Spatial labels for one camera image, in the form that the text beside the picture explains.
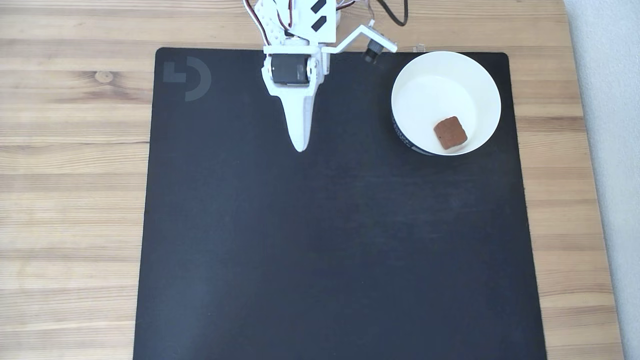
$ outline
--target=white wall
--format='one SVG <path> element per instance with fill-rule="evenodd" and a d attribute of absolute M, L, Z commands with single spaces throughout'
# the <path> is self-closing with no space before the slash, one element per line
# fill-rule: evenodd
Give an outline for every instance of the white wall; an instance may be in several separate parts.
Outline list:
<path fill-rule="evenodd" d="M 640 359 L 640 0 L 564 0 L 625 359 Z"/>

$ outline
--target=wooden table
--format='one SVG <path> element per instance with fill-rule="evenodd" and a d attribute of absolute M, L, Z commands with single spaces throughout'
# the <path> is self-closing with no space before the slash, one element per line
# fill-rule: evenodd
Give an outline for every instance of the wooden table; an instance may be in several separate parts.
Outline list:
<path fill-rule="evenodd" d="M 259 33 L 240 0 L 0 7 L 0 358 L 130 359 L 154 51 Z M 403 51 L 509 54 L 549 357 L 621 359 L 562 0 L 411 0 L 405 28 L 375 9 Z"/>

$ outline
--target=mouse pad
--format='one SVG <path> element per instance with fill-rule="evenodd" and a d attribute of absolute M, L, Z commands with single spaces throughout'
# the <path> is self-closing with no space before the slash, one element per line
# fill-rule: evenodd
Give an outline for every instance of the mouse pad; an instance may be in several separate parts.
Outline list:
<path fill-rule="evenodd" d="M 546 358 L 509 60 L 491 140 L 419 154 L 390 97 L 415 53 L 332 57 L 308 149 L 258 51 L 157 52 L 135 360 Z"/>

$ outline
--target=gray logo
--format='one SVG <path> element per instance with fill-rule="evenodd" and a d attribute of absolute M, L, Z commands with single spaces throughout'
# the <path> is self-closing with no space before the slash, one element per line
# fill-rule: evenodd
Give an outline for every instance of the gray logo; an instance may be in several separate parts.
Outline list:
<path fill-rule="evenodd" d="M 195 89 L 187 91 L 186 94 L 184 94 L 184 100 L 198 100 L 203 97 L 211 87 L 211 71 L 202 60 L 192 56 L 187 56 L 187 66 L 193 67 L 200 73 L 200 84 L 196 86 Z M 185 72 L 176 72 L 175 63 L 173 61 L 167 61 L 164 63 L 163 81 L 165 83 L 186 83 L 187 74 Z"/>

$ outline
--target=brown cookie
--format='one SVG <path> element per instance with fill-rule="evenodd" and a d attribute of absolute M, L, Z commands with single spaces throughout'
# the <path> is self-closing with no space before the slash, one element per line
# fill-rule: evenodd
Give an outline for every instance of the brown cookie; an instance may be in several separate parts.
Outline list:
<path fill-rule="evenodd" d="M 445 150 L 464 144 L 468 138 L 457 117 L 445 119 L 433 128 Z"/>

